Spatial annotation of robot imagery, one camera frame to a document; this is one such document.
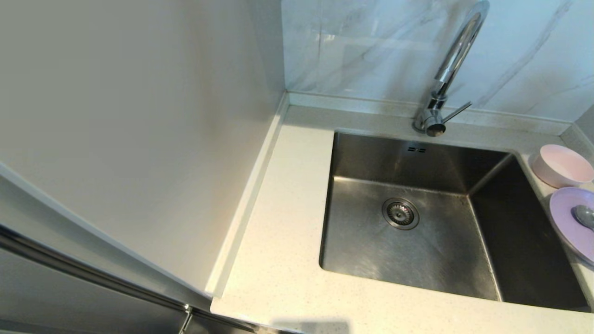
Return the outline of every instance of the faucet handle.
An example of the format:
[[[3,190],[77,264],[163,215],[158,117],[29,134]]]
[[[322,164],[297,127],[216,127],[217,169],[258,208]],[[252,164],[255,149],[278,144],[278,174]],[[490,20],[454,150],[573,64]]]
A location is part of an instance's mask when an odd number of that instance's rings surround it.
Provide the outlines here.
[[[447,115],[447,117],[444,118],[443,123],[449,121],[450,119],[454,118],[454,116],[458,115],[459,113],[463,112],[466,108],[472,106],[472,102],[468,101],[466,103],[464,103],[463,106],[461,106],[460,108],[456,109],[456,111],[454,111],[453,113]]]

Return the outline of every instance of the purple plate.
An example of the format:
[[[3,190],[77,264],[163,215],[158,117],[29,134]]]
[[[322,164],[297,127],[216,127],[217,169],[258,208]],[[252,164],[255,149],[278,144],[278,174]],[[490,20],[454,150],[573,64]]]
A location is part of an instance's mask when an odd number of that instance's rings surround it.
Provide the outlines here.
[[[571,215],[571,208],[585,205],[594,209],[594,193],[580,188],[561,188],[551,196],[549,204],[559,236],[584,261],[594,266],[594,231]]]

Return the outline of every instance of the pink bowl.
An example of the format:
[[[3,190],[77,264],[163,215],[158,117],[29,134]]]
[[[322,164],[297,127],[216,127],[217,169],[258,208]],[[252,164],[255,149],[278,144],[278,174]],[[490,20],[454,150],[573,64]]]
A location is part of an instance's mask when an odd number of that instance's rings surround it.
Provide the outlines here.
[[[581,155],[561,145],[544,145],[532,163],[537,177],[555,188],[592,182],[594,168]]]

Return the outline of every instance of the faucet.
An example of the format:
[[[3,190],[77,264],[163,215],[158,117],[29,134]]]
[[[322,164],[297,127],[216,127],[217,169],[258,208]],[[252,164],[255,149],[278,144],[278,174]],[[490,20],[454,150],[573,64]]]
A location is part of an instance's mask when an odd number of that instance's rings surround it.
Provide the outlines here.
[[[472,102],[468,101],[447,117],[441,117],[441,108],[448,98],[447,90],[462,66],[488,12],[489,1],[483,0],[477,2],[466,15],[464,24],[460,27],[457,37],[435,75],[436,82],[429,94],[429,101],[423,109],[417,111],[412,124],[416,131],[431,137],[440,136],[446,131],[447,121],[472,105]]]

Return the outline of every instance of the stainless steel sink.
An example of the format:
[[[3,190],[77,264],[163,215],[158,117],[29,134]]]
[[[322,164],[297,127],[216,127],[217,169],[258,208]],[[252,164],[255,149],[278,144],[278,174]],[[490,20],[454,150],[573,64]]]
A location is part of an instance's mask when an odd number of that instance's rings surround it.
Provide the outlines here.
[[[590,311],[507,152],[336,133],[320,265],[510,303]]]

